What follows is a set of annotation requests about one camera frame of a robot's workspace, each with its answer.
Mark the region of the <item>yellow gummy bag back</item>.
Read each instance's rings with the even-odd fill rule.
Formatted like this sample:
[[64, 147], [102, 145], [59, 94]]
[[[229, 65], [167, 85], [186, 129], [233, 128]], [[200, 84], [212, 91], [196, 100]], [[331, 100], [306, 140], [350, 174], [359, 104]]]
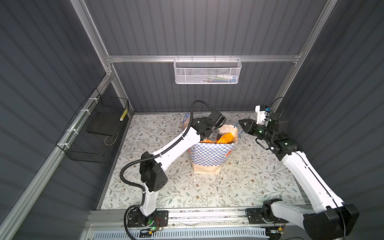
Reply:
[[229, 132], [224, 135], [222, 135], [218, 140], [217, 144], [230, 144], [234, 140], [235, 136]]

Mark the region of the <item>blue checkered paper bag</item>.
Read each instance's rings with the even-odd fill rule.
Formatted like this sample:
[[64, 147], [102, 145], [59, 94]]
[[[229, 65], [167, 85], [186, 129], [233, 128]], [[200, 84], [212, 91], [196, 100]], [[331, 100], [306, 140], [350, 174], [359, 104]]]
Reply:
[[217, 175], [230, 153], [238, 142], [238, 128], [233, 125], [223, 125], [217, 140], [224, 134], [231, 132], [235, 138], [230, 144], [198, 143], [188, 149], [190, 162], [194, 173]]

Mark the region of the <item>orange chip bag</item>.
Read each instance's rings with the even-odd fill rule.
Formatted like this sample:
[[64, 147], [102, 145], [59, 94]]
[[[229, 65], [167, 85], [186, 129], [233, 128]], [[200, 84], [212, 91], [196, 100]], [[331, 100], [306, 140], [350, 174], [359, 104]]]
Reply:
[[214, 144], [215, 142], [211, 141], [209, 139], [205, 139], [205, 140], [200, 141], [200, 143]]

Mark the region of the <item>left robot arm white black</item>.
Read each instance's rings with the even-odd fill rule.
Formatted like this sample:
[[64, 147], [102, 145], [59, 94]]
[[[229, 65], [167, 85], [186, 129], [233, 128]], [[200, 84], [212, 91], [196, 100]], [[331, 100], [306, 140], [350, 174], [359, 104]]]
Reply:
[[219, 111], [213, 110], [207, 117], [193, 118], [182, 133], [165, 147], [145, 153], [142, 157], [148, 160], [140, 163], [140, 175], [145, 195], [140, 205], [140, 213], [148, 217], [157, 207], [158, 191], [168, 182], [165, 171], [186, 150], [203, 140], [213, 141], [219, 135], [219, 128], [224, 125], [226, 118]]

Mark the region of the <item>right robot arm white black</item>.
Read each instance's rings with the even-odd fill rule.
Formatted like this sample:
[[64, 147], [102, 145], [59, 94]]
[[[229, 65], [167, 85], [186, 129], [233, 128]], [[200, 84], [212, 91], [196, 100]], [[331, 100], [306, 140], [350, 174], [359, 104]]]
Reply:
[[295, 140], [276, 131], [277, 122], [270, 120], [265, 126], [253, 119], [243, 119], [239, 125], [245, 133], [267, 143], [267, 149], [293, 174], [312, 206], [309, 210], [278, 198], [266, 200], [261, 209], [265, 222], [284, 219], [304, 229], [312, 240], [345, 239], [350, 235], [360, 215], [358, 209], [353, 204], [346, 205], [326, 184]]

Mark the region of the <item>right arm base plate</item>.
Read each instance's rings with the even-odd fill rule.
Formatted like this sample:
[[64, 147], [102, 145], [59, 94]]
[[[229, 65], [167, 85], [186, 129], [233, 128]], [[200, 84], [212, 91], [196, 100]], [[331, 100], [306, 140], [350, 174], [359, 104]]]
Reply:
[[265, 214], [262, 208], [247, 208], [245, 214], [248, 218], [249, 224], [268, 224], [268, 219], [265, 218]]

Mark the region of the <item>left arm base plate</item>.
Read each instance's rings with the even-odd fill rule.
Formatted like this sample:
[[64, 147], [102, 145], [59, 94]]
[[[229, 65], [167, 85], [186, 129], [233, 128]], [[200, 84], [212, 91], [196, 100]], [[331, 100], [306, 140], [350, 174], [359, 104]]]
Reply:
[[138, 227], [166, 227], [168, 225], [169, 211], [154, 211], [149, 216], [144, 216], [140, 210], [128, 213], [127, 226]]

